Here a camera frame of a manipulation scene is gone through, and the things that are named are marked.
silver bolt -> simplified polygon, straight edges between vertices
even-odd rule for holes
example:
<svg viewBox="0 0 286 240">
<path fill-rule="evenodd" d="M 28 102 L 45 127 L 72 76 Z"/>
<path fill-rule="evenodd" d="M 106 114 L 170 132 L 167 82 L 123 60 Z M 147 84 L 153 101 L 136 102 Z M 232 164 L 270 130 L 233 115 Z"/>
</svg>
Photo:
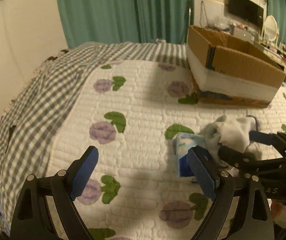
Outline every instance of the silver bolt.
<svg viewBox="0 0 286 240">
<path fill-rule="evenodd" d="M 228 177 L 229 173 L 227 171 L 221 171 L 221 175 L 225 178 Z"/>
<path fill-rule="evenodd" d="M 30 174 L 30 175 L 27 176 L 26 179 L 27 179 L 28 181 L 31 181 L 31 180 L 34 179 L 34 175 L 33 175 L 33 174 Z"/>
<path fill-rule="evenodd" d="M 252 176 L 252 180 L 258 181 L 258 177 L 254 175 L 254 176 Z"/>
<path fill-rule="evenodd" d="M 66 174 L 66 170 L 60 170 L 59 172 L 58 172 L 58 176 L 64 176 Z"/>
</svg>

plaid bed sheet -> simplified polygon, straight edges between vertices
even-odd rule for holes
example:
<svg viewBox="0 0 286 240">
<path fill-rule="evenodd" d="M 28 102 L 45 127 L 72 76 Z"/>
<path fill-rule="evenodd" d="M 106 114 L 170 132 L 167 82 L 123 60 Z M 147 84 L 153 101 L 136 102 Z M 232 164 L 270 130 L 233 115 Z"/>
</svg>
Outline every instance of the plaid bed sheet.
<svg viewBox="0 0 286 240">
<path fill-rule="evenodd" d="M 9 233 L 16 200 L 29 174 L 44 177 L 58 132 L 93 69 L 108 61 L 149 60 L 188 67 L 185 46 L 169 43 L 80 46 L 33 78 L 0 120 L 0 221 Z M 16 125 L 9 140 L 9 130 Z"/>
</svg>

black and white checkered fabric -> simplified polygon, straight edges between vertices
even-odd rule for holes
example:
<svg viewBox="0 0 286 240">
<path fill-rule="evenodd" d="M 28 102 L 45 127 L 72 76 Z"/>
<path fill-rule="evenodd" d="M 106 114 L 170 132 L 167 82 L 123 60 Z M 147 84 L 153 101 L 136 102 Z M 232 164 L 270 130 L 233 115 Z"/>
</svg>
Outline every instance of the black and white checkered fabric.
<svg viewBox="0 0 286 240">
<path fill-rule="evenodd" d="M 4 231 L 11 227 L 26 177 L 45 176 L 52 138 L 72 109 L 86 78 L 105 62 L 126 59 L 188 66 L 183 45 L 127 42 L 80 46 L 56 59 L 34 78 L 0 121 L 0 211 Z M 13 125 L 16 128 L 8 145 Z"/>
</svg>

flat screen television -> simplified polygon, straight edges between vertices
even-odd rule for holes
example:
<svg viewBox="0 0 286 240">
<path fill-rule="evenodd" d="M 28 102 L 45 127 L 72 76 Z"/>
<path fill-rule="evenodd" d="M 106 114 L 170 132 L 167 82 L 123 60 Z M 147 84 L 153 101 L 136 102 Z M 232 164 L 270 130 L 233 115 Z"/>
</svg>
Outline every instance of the flat screen television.
<svg viewBox="0 0 286 240">
<path fill-rule="evenodd" d="M 228 12 L 262 27 L 264 9 L 250 0 L 229 0 Z"/>
</svg>

open cardboard box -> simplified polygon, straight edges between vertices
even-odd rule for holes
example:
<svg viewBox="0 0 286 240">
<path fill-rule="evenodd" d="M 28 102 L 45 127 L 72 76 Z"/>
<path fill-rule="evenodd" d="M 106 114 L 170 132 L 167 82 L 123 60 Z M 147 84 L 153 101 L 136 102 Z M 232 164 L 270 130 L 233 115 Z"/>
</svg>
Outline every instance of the open cardboard box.
<svg viewBox="0 0 286 240">
<path fill-rule="evenodd" d="M 186 53 L 199 101 L 265 108 L 285 78 L 263 52 L 225 33 L 190 26 Z"/>
</svg>

